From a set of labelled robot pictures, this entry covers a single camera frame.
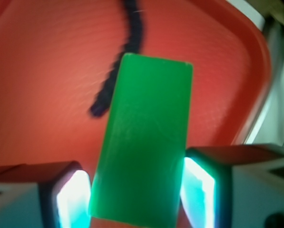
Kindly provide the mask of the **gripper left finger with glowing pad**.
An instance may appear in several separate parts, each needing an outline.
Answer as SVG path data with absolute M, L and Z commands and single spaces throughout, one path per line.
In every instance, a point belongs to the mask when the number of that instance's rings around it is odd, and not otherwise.
M 0 166 L 0 228 L 88 228 L 90 198 L 77 161 Z

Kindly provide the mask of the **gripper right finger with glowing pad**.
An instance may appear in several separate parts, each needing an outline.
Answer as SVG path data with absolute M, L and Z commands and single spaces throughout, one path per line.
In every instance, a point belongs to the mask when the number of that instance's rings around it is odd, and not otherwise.
M 284 147 L 191 147 L 180 196 L 194 228 L 284 228 Z

